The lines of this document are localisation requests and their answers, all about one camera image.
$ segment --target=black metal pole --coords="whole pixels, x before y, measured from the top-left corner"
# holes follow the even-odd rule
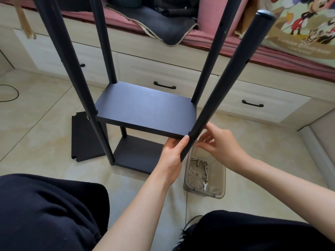
[[[98,32],[103,59],[105,61],[108,80],[112,84],[116,84],[118,80],[115,75],[113,57],[111,55],[111,45],[109,43],[105,15],[103,13],[103,4],[101,0],[90,0],[91,8],[95,20],[96,30]]]
[[[111,165],[115,159],[108,143],[102,125],[96,120],[97,110],[94,105],[90,90],[74,51],[69,33],[59,10],[56,0],[34,0],[42,21],[50,35],[61,61],[68,73],[78,97],[86,111],[96,135],[103,147]]]
[[[191,102],[198,105],[201,95],[205,89],[209,76],[215,65],[216,59],[220,54],[221,48],[227,37],[228,31],[232,25],[235,18],[237,10],[241,4],[242,0],[228,0],[227,5],[222,14],[219,26],[216,30],[212,45],[208,52],[204,67],[200,74],[197,87],[194,90]]]
[[[269,32],[274,22],[275,15],[266,10],[259,10],[253,21],[249,25],[244,37],[238,45],[235,53],[230,59],[227,67],[224,69],[219,81],[217,82],[213,92],[209,96],[204,108],[202,109],[198,119],[196,120],[192,130],[190,131],[190,140],[181,153],[183,160],[193,146],[194,141],[205,128],[216,109],[219,107],[232,85],[235,83],[252,55],[262,43],[264,37]]]
[[[125,127],[120,127],[121,129],[121,134],[122,134],[122,137],[123,138],[126,138],[127,137],[127,130]]]

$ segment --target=right hand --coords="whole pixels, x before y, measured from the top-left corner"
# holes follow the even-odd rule
[[[209,152],[228,169],[239,172],[241,166],[250,156],[241,148],[230,130],[222,130],[208,122],[207,131],[194,145]]]

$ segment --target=black sneaker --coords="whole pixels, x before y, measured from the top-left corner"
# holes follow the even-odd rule
[[[193,217],[190,221],[187,222],[187,224],[185,225],[184,229],[182,229],[182,234],[177,242],[177,244],[174,246],[174,248],[172,249],[172,251],[180,251],[182,250],[182,247],[183,247],[183,243],[184,243],[184,240],[191,236],[192,235],[192,232],[195,228],[195,226],[197,225],[196,223],[195,224],[192,224],[188,227],[188,225],[193,221],[195,220],[196,218],[200,217],[202,215],[198,215],[198,216],[195,216]]]

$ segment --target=drawer handle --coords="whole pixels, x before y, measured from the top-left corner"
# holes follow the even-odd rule
[[[177,89],[177,86],[166,86],[166,85],[160,85],[159,83],[157,83],[156,81],[153,82],[154,85],[157,85],[157,86],[161,86],[161,87],[165,87],[165,88],[169,88],[169,89]]]
[[[245,101],[245,100],[242,100],[242,103],[243,103],[243,104],[246,104],[246,105],[251,105],[251,106],[264,107],[263,104],[255,105],[255,104],[248,103],[248,102]]]

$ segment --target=floor tile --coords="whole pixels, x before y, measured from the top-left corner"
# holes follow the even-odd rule
[[[220,114],[214,114],[211,122],[220,128],[230,129],[242,148],[252,157],[326,187],[297,131]],[[213,210],[303,220],[264,189],[228,169],[225,196],[222,199],[188,193],[187,220]]]
[[[90,86],[94,100],[103,88]],[[83,111],[74,88],[49,110],[31,131],[0,162],[0,175],[30,173],[53,178],[97,182],[106,186],[111,205],[109,226],[132,201],[148,175],[118,166],[110,166],[99,157],[77,163],[71,159],[71,116]],[[110,144],[115,150],[120,138],[119,127],[107,125]],[[134,135],[158,143],[165,137],[127,130]],[[186,217],[184,170],[169,189],[153,241],[152,250],[171,250],[177,242]]]
[[[71,82],[46,75],[13,70],[0,77],[0,84],[11,85],[19,91],[17,99],[0,103],[1,160],[64,95],[71,87]],[[2,86],[0,100],[2,98],[7,100],[10,95],[15,96],[15,93],[14,89]]]

